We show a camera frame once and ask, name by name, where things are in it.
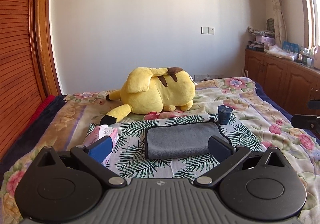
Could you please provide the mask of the clear plastic bag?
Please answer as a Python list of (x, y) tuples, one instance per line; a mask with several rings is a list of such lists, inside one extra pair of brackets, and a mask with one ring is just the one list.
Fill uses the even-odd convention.
[(266, 54), (290, 61), (295, 61), (295, 59), (297, 58), (296, 53), (284, 51), (277, 45), (269, 46), (269, 50), (266, 51)]

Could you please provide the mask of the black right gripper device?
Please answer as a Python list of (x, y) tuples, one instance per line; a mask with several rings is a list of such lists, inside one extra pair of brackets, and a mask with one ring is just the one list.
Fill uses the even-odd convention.
[[(308, 108), (311, 110), (319, 110), (319, 99), (308, 101)], [(291, 124), (294, 128), (312, 130), (319, 134), (320, 117), (317, 115), (294, 115), (291, 118)]]

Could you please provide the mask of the blue picture box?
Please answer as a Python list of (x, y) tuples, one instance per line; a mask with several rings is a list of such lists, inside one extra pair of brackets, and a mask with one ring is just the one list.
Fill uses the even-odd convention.
[(292, 53), (292, 54), (298, 54), (300, 47), (298, 44), (296, 43), (291, 43), (288, 41), (284, 41), (283, 45), (282, 45), (282, 49), (288, 53)]

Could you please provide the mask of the stack of books and boxes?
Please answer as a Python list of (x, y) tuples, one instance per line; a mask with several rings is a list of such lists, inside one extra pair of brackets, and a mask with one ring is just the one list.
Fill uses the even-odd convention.
[(268, 52), (269, 48), (276, 44), (274, 32), (268, 30), (256, 30), (252, 27), (247, 28), (249, 40), (247, 49), (258, 52)]

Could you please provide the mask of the floral bed blanket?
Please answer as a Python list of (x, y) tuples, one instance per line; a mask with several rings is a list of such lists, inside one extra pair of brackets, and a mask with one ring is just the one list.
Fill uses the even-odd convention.
[[(116, 102), (107, 101), (106, 95), (106, 91), (101, 91), (65, 96), (65, 105), (37, 145), (4, 174), (1, 183), (1, 223), (21, 221), (14, 200), (15, 189), (40, 150), (49, 145), (57, 151), (67, 151), (82, 144), (99, 125), (102, 116), (117, 106)], [(233, 109), (229, 123), (221, 129), (233, 145), (242, 144), (254, 151), (268, 147), (281, 149), (306, 188), (307, 199), (300, 220), (303, 223), (319, 223), (319, 143), (310, 132), (294, 128), (290, 115), (266, 96), (261, 86), (253, 80), (226, 78), (204, 81), (198, 84), (193, 107), (189, 111), (148, 116), (131, 114), (121, 123), (217, 114), (220, 105)]]

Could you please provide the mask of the wooden low cabinet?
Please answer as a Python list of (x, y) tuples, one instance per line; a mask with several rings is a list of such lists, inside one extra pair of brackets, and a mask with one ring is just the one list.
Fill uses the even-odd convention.
[(246, 49), (245, 75), (291, 115), (319, 115), (308, 101), (319, 99), (319, 70), (263, 52)]

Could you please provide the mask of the white wall switch socket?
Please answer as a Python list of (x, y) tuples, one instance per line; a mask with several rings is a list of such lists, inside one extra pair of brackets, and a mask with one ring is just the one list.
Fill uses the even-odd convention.
[(213, 27), (201, 27), (201, 34), (215, 34), (215, 29)]

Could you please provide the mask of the grey folded towel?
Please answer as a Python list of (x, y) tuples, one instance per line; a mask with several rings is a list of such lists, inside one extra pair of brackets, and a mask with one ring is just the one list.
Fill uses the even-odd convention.
[(208, 140), (217, 136), (232, 145), (212, 122), (158, 126), (145, 133), (145, 158), (164, 160), (210, 154)]

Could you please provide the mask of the yellow Pikachu plush toy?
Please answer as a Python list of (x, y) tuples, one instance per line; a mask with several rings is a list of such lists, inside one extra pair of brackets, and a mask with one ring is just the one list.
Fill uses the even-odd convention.
[(129, 74), (121, 89), (106, 96), (106, 100), (120, 100), (122, 104), (104, 115), (100, 124), (118, 123), (130, 113), (147, 115), (176, 108), (188, 111), (193, 106), (195, 90), (196, 82), (179, 67), (138, 67)]

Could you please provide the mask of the pink tissue pack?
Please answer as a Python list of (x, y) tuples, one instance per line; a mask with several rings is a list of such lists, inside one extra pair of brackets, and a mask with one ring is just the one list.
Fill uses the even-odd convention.
[(103, 166), (107, 166), (118, 142), (118, 129), (108, 125), (96, 126), (82, 143), (86, 153)]

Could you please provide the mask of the dark navy blanket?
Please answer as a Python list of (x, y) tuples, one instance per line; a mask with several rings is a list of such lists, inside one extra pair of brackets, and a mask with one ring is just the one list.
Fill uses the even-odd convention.
[(55, 96), (55, 100), (43, 110), (38, 119), (29, 128), (22, 131), (18, 139), (8, 149), (1, 159), (1, 183), (4, 180), (4, 174), (9, 171), (10, 167), (37, 145), (56, 114), (65, 105), (64, 98), (65, 95)]

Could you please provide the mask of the dark blue cup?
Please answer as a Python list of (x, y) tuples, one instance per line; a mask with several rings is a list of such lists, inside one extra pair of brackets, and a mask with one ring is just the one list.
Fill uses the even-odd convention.
[(226, 106), (226, 105), (220, 105), (217, 107), (217, 115), (218, 115), (218, 118), (217, 118), (217, 121), (220, 125), (226, 125), (228, 124), (231, 116), (232, 116), (232, 113), (233, 113), (233, 109), (229, 106)]

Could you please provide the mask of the red blanket edge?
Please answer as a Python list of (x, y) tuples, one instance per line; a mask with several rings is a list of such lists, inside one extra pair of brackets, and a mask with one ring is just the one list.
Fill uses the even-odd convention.
[(25, 127), (25, 129), (29, 128), (29, 126), (31, 126), (31, 124), (33, 122), (35, 122), (36, 119), (38, 119), (38, 117), (40, 116), (40, 114), (43, 112), (43, 110), (50, 105), (53, 101), (55, 100), (55, 96), (54, 95), (49, 95), (41, 104), (39, 104), (39, 106), (37, 107), (36, 111), (34, 112), (34, 114), (31, 116), (27, 126)]

